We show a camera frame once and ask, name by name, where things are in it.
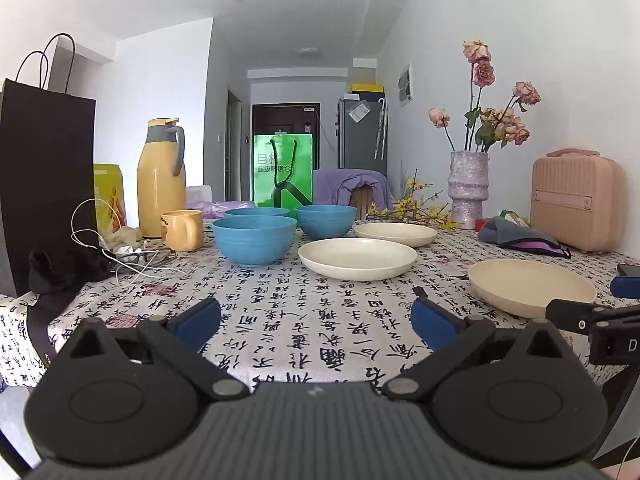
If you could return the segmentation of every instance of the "tablecloth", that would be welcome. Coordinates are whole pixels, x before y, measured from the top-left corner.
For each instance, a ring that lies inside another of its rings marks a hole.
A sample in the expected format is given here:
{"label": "tablecloth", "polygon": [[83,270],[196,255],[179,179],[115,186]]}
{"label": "tablecloth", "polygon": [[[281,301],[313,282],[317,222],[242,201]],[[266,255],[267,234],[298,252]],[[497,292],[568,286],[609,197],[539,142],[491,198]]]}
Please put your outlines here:
{"label": "tablecloth", "polygon": [[[151,314],[176,316],[213,295],[222,305],[222,325],[202,353],[249,386],[257,381],[356,380],[380,386],[431,352],[410,324],[415,285],[457,316],[481,314],[504,328],[526,323],[473,295],[460,276],[476,262],[524,258],[557,264],[591,280],[598,289],[596,302],[634,304],[609,293],[617,263],[636,264],[617,253],[575,252],[565,260],[502,250],[480,242],[474,232],[441,232],[434,243],[418,250],[409,272],[382,282],[344,282],[302,265],[298,247],[307,241],[297,230],[283,259],[252,269],[231,264],[208,234],[204,248],[180,253],[168,264],[187,276],[164,270],[165,279],[140,279],[127,289],[113,278],[88,284],[50,325],[49,335],[59,349],[85,317],[129,326]],[[27,294],[0,303],[0,374],[9,385],[35,386],[44,373],[26,334],[26,307],[35,300]],[[566,337],[597,384],[622,369],[588,364],[587,337]]]}

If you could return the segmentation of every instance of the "purple plastic packaging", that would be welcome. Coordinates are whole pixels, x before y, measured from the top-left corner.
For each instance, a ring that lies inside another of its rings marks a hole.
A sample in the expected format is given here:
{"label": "purple plastic packaging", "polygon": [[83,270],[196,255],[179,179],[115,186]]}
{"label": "purple plastic packaging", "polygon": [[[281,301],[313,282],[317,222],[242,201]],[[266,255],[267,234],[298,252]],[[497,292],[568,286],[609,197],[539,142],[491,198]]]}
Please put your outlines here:
{"label": "purple plastic packaging", "polygon": [[255,207],[253,202],[235,201],[235,202],[191,202],[187,204],[188,209],[199,209],[202,211],[202,217],[208,219],[224,218],[225,211],[232,209],[244,209],[247,207]]}

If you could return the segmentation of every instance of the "suitcase handle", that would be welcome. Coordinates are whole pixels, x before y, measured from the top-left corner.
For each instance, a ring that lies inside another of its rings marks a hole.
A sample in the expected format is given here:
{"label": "suitcase handle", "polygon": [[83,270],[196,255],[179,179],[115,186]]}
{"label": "suitcase handle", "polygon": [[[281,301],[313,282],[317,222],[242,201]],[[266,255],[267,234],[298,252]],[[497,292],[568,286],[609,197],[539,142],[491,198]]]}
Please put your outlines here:
{"label": "suitcase handle", "polygon": [[599,152],[595,150],[580,150],[579,148],[565,148],[564,150],[557,150],[556,152],[547,153],[546,156],[563,156],[563,155],[595,155],[600,156]]}

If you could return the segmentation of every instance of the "brown front door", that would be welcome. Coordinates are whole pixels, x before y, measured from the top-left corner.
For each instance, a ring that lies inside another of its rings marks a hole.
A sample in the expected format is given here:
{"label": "brown front door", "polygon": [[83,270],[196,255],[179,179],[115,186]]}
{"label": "brown front door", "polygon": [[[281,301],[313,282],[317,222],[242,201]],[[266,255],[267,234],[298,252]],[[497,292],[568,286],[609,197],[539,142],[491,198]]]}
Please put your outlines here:
{"label": "brown front door", "polygon": [[253,135],[311,134],[314,140],[314,170],[320,168],[320,105],[254,105]]}

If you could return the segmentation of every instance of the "bowl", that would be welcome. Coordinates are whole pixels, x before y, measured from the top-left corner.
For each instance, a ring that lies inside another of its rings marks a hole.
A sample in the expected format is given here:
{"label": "bowl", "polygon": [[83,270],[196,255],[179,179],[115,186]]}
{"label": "bowl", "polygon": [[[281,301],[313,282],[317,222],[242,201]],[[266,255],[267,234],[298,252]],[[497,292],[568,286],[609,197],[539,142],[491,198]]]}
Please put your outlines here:
{"label": "bowl", "polygon": [[551,300],[593,303],[596,288],[575,272],[530,260],[487,260],[469,267],[474,292],[514,316],[542,318]]}
{"label": "bowl", "polygon": [[436,229],[424,225],[402,224],[394,222],[372,222],[356,225],[353,228],[357,237],[388,240],[409,247],[422,247],[436,239]]}
{"label": "bowl", "polygon": [[220,252],[235,264],[269,265],[289,251],[296,220],[284,216],[234,216],[214,222]]}
{"label": "bowl", "polygon": [[231,216],[289,216],[286,207],[243,207],[225,211],[225,218]]}
{"label": "bowl", "polygon": [[308,269],[337,280],[386,280],[411,268],[418,253],[406,245],[371,238],[331,238],[303,245],[298,256]]}
{"label": "bowl", "polygon": [[349,232],[357,209],[349,205],[303,205],[296,208],[298,226],[312,240],[340,238]]}

